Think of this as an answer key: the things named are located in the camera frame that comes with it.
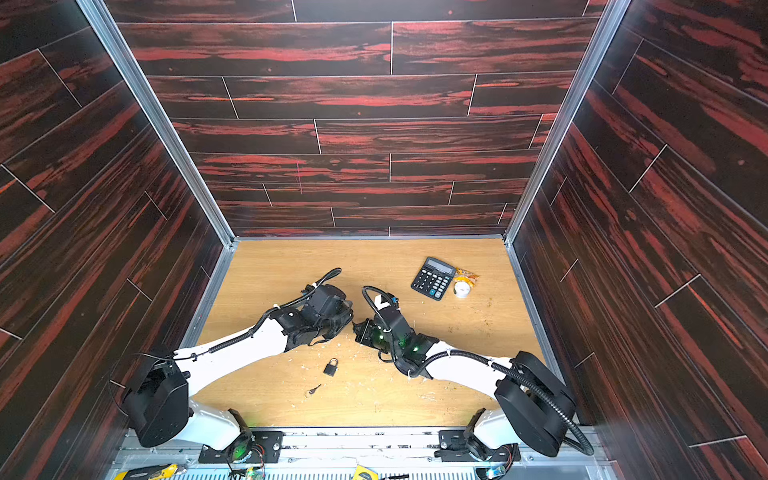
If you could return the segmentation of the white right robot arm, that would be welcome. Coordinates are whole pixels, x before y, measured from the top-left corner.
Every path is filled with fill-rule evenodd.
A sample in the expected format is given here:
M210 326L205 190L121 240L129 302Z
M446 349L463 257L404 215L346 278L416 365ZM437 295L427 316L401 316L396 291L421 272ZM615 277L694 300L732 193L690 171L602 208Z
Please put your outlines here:
M557 456L563 445L594 454L574 422L575 395L533 354L520 351L513 358L496 358L454 348L415 332L389 304L353 330L357 343L387 355L410 379L449 381L496 401L496 408L481 408L473 415L459 441L459 450L473 459L487 461L497 450L521 444L547 457Z

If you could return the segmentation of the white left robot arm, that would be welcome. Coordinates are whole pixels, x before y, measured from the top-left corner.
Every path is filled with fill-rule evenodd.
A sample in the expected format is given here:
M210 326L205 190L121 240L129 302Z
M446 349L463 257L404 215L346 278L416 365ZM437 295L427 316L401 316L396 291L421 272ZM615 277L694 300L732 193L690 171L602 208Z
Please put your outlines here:
M260 360L335 338L353 318L353 303L334 285L307 286L275 305L255 325L219 340L179 349L168 358L146 354L126 384L120 408L144 448L171 440L224 451L246 440L250 428L233 409L194 400L215 381Z

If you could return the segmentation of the grey padlock near left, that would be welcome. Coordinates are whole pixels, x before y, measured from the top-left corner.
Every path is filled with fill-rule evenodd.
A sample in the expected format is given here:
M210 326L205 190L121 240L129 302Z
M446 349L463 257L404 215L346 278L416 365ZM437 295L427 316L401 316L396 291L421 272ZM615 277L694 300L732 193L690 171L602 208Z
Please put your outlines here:
M338 363L339 361L337 358L331 358L325 365L323 374L329 377L334 377L338 369Z

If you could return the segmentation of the black desktop calculator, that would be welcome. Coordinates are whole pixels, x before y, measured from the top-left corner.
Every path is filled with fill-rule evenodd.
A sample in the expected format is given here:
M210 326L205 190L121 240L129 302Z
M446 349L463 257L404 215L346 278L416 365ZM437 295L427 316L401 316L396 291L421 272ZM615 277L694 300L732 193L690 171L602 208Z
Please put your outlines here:
M457 269L434 257L427 257L417 272L411 289L433 300L440 301L446 294Z

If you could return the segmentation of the white label roll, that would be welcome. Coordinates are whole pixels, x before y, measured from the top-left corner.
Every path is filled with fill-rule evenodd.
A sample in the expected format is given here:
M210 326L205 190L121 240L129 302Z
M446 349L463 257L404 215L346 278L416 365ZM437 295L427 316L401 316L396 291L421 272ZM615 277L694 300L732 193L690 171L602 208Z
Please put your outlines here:
M453 284L453 292L457 298L467 298L472 291L472 285L464 280L455 281Z

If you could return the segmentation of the orange snack packet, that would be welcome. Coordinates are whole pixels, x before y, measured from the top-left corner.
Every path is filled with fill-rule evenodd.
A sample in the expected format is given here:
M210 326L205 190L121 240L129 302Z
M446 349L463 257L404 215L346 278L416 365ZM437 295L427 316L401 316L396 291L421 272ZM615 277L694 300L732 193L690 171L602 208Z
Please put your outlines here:
M477 274L462 268L456 268L456 274L455 274L456 282L465 282L469 284L471 287L474 287L478 280L479 280L479 276Z

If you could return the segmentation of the yellow tool at front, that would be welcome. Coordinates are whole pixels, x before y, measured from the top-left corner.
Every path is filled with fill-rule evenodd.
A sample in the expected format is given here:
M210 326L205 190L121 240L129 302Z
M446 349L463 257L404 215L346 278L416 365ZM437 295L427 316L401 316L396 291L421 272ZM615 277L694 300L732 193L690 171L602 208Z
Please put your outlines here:
M375 471L364 467L362 465L357 465L352 477L352 480L379 480L380 476Z

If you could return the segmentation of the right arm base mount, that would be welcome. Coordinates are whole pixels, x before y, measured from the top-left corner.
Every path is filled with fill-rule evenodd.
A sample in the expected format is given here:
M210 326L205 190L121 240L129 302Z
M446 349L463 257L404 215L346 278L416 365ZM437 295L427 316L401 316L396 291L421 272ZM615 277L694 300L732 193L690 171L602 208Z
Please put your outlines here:
M439 449L434 457L443 462L504 462L507 467L519 462L521 453L517 443L491 449L477 438L474 430L483 413L486 410L479 409L463 430L440 430Z

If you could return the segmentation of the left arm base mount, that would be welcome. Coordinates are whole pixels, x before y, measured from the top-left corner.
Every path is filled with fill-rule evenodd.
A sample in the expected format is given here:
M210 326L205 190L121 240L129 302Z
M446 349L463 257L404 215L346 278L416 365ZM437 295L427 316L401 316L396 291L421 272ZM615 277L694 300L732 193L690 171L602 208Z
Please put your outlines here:
M204 445L198 462L221 465L277 463L283 447L284 432L248 427L237 410L229 409L228 412L234 416L239 427L238 436L224 450Z

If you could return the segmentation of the aluminium corner post left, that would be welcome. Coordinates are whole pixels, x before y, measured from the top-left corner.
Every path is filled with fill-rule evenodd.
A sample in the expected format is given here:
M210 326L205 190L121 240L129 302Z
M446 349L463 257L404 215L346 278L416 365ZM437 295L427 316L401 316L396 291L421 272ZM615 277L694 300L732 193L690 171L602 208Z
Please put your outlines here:
M163 109L105 2L77 0L76 4L144 112L221 243L226 249L234 249L237 242L234 231L216 204L210 189Z

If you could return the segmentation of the aluminium corner post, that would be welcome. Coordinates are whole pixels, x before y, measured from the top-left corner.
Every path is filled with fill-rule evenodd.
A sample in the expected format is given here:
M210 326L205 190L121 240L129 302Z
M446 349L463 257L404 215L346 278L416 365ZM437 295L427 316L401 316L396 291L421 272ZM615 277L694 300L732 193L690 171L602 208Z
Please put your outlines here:
M506 231L505 247L509 253L513 250L514 240L523 225L528 211L534 203L536 195L544 183L560 145L578 112L586 92L602 63L630 4L630 0L609 1L598 21L594 35L585 51L585 55L581 60L578 69L576 70L572 84L556 115L528 185L523 192L517 210Z
M237 242L234 231L216 204L210 189L163 109L105 2L77 0L76 4L144 112L221 243L226 249L234 249Z

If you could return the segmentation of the aluminium corner post right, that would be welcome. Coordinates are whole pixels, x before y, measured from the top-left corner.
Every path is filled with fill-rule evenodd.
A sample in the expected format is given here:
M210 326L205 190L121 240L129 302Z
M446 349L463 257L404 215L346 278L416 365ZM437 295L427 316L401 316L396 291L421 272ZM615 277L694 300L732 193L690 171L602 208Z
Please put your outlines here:
M505 247L509 253L513 250L514 240L523 225L528 211L534 203L536 195L544 183L560 145L578 112L586 92L602 63L630 4L630 0L609 1L598 21L594 35L585 51L585 55L581 60L578 69L576 70L572 84L556 115L528 185L523 192L517 210L506 231Z

